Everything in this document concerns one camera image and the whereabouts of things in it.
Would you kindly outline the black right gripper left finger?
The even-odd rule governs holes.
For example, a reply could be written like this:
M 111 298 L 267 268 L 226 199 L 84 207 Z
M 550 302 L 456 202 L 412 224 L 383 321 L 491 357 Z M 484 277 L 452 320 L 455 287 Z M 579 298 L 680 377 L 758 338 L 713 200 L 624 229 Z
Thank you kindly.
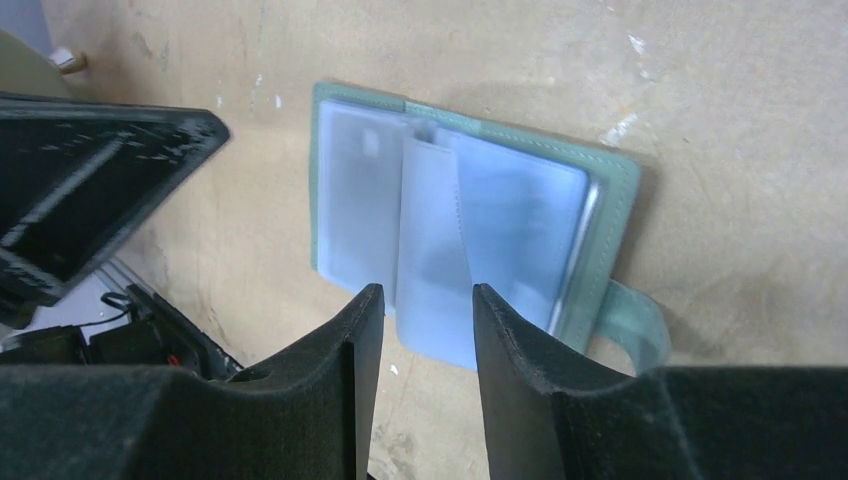
M 1 370 L 5 479 L 365 479 L 384 291 L 226 381 L 175 366 Z

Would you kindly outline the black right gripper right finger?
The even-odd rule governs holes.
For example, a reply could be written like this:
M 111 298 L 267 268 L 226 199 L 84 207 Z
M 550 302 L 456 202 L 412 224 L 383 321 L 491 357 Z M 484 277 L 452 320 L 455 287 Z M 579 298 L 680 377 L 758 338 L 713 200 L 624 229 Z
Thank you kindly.
M 635 377 L 473 290 L 494 479 L 843 479 L 843 367 L 671 366 Z

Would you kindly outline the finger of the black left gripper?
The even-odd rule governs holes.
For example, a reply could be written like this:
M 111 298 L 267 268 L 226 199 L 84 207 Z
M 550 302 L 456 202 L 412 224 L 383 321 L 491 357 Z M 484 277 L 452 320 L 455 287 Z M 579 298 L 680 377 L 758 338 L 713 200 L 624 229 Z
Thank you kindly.
M 1 96 L 1 321 L 62 300 L 229 140 L 204 109 Z

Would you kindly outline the teal card holder wallet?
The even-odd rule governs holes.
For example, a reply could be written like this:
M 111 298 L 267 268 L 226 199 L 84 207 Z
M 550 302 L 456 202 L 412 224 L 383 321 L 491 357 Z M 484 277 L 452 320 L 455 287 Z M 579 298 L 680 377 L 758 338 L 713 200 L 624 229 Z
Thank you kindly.
M 383 287 L 399 341 L 477 366 L 471 290 L 495 289 L 573 350 L 616 342 L 637 371 L 671 342 L 612 270 L 640 187 L 631 158 L 351 85 L 313 89 L 311 263 Z

